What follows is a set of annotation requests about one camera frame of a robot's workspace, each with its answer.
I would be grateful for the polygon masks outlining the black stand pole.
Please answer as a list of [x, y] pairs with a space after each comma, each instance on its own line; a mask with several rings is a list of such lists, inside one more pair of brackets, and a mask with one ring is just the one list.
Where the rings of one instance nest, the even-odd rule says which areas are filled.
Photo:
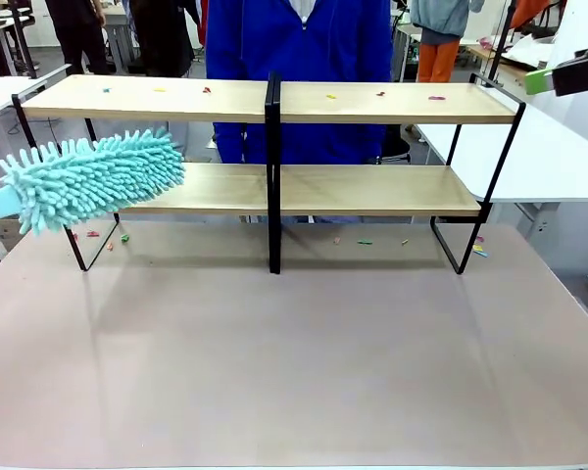
[[497, 73], [499, 64], [502, 59], [502, 55], [503, 55], [503, 52], [505, 49], [505, 44], [506, 44], [506, 41], [507, 41], [507, 38], [509, 35], [509, 31], [511, 29], [512, 19], [515, 14], [516, 5], [517, 5], [517, 0], [510, 0], [509, 6], [507, 9], [507, 14], [506, 14], [505, 21], [504, 21], [504, 25], [501, 30], [499, 42], [498, 42], [496, 49], [495, 49], [494, 59], [491, 61], [490, 70], [488, 72], [488, 79], [491, 80], [492, 82], [495, 81], [496, 73]]

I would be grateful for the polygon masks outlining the person in black coat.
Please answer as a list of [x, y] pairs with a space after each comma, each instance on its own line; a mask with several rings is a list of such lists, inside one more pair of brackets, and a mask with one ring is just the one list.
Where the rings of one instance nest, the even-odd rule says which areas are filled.
[[186, 16], [197, 19], [195, 0], [129, 0], [147, 76], [188, 76], [194, 51]]

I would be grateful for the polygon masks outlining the white side table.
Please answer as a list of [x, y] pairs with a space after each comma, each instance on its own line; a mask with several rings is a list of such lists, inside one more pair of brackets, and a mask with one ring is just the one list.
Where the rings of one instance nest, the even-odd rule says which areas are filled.
[[[476, 198], [486, 194], [506, 125], [421, 124], [427, 159], [452, 167]], [[527, 107], [491, 196], [492, 223], [513, 226], [569, 281], [588, 283], [588, 140]]]
[[[38, 78], [23, 76], [0, 76], [0, 113], [13, 105], [12, 96], [23, 99], [27, 95], [40, 91], [48, 81], [68, 69], [68, 65], [62, 65]], [[12, 154], [7, 133], [0, 122], [0, 151], [3, 154]]]

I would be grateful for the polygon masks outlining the orange fabric item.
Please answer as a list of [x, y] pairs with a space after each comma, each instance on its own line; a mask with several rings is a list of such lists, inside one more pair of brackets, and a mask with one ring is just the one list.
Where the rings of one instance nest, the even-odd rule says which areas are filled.
[[564, 14], [566, 3], [567, 0], [515, 0], [515, 10], [510, 28], [520, 28], [552, 5], [557, 5], [560, 8], [561, 18]]

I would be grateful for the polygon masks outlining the person in blue jacket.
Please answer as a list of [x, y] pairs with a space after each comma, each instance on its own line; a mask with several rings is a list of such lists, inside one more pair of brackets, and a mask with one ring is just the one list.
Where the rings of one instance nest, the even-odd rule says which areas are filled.
[[[388, 82], [390, 0], [208, 0], [208, 79]], [[216, 123], [223, 164], [264, 165], [263, 124]], [[385, 127], [283, 124], [285, 165], [360, 165], [381, 153]]]

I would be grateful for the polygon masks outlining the black office chair base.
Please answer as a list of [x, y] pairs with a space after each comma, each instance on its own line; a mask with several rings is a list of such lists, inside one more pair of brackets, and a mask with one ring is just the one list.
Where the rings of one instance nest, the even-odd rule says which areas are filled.
[[387, 125], [377, 163], [412, 162], [410, 144], [403, 139], [400, 124]]

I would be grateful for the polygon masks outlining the teal microfiber duster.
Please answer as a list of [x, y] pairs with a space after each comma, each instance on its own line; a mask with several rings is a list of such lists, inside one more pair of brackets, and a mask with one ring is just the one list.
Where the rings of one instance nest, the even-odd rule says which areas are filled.
[[20, 232], [71, 228], [150, 202], [184, 182], [183, 156], [163, 129], [53, 142], [0, 160], [0, 218]]

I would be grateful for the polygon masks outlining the white sheet on desk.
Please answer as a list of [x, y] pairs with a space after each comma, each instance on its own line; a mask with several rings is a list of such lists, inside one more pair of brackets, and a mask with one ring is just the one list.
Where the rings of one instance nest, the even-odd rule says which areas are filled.
[[554, 36], [535, 39], [531, 35], [526, 35], [504, 52], [502, 57], [538, 69], [541, 64], [549, 62], [554, 48]]

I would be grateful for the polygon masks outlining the person with orange trousers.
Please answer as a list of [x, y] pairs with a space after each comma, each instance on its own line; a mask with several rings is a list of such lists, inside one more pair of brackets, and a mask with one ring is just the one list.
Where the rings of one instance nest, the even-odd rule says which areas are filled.
[[421, 29], [417, 81], [447, 83], [455, 67], [470, 13], [485, 0], [411, 0], [412, 24]]

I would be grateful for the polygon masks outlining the grey background table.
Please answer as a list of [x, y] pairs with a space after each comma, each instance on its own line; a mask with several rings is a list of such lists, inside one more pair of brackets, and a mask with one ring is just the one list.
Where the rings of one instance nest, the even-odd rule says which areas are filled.
[[106, 17], [104, 29], [116, 71], [118, 74], [128, 74], [128, 65], [135, 60], [135, 48], [123, 5], [106, 6], [103, 13]]

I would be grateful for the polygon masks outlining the person in black clothes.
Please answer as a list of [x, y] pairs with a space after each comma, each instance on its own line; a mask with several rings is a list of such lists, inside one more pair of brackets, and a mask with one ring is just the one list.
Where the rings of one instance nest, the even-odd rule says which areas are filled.
[[67, 74], [84, 74], [85, 55], [94, 74], [110, 73], [102, 29], [106, 24], [101, 0], [44, 0], [68, 65]]

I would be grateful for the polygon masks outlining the wooden shelf with black frame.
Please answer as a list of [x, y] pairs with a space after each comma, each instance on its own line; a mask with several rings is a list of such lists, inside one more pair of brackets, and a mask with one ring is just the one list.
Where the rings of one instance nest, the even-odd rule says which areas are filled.
[[[456, 273], [462, 274], [473, 243], [492, 208], [491, 196], [514, 142], [526, 105], [474, 73], [467, 83], [322, 83], [281, 80], [283, 124], [506, 124], [510, 131], [485, 196], [476, 199], [452, 164], [391, 167], [280, 163], [281, 244], [285, 215], [417, 215], [429, 225]], [[384, 97], [378, 92], [384, 91]], [[337, 98], [328, 99], [327, 94]], [[444, 96], [445, 101], [429, 101]]]
[[[209, 87], [211, 94], [203, 93]], [[111, 88], [110, 93], [103, 93]], [[157, 93], [153, 88], [166, 88]], [[182, 185], [133, 212], [264, 214], [269, 221], [269, 270], [281, 270], [281, 80], [230, 81], [158, 77], [72, 75], [17, 107], [31, 118], [261, 123], [266, 131], [264, 166], [185, 164]]]

